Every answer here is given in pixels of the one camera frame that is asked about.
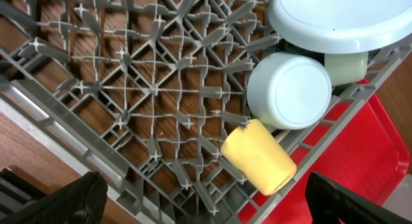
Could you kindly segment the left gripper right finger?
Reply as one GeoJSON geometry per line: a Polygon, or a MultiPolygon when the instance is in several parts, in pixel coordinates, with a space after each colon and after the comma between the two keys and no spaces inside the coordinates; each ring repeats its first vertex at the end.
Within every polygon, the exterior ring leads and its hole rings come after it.
{"type": "Polygon", "coordinates": [[[313,224],[411,224],[318,172],[310,173],[305,198],[313,224]]]}

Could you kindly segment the light blue bowl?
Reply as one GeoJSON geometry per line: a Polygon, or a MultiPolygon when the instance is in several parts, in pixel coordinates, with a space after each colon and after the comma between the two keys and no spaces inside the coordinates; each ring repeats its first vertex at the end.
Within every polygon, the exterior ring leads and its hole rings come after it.
{"type": "Polygon", "coordinates": [[[247,84],[253,116],[276,129],[304,129],[326,112],[332,83],[324,66],[303,55],[277,52],[262,59],[247,84]]]}

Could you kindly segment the yellow plastic cup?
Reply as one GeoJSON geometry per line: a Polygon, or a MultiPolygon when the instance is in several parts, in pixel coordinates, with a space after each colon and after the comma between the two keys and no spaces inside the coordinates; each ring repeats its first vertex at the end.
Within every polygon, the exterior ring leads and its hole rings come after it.
{"type": "Polygon", "coordinates": [[[277,192],[297,171],[294,161],[258,119],[235,128],[221,152],[265,196],[277,192]]]}

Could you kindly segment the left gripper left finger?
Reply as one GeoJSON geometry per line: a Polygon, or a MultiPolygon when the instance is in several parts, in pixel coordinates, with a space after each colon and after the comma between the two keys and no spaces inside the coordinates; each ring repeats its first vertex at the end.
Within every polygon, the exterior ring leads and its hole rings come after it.
{"type": "Polygon", "coordinates": [[[1,220],[5,224],[100,223],[108,184],[97,171],[47,195],[1,220]]]}

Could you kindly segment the green bowl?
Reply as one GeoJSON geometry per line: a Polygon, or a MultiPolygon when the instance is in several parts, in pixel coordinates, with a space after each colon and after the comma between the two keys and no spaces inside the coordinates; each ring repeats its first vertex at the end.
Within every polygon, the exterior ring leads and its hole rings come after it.
{"type": "Polygon", "coordinates": [[[332,86],[354,83],[366,76],[368,52],[351,54],[325,54],[324,67],[332,86]]]}

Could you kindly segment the light blue plate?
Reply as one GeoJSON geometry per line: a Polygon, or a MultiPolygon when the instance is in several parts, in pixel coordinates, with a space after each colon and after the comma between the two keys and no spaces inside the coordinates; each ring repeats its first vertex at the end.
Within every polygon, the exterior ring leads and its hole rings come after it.
{"type": "Polygon", "coordinates": [[[411,0],[270,0],[273,29],[319,53],[375,50],[411,34],[411,0]]]}

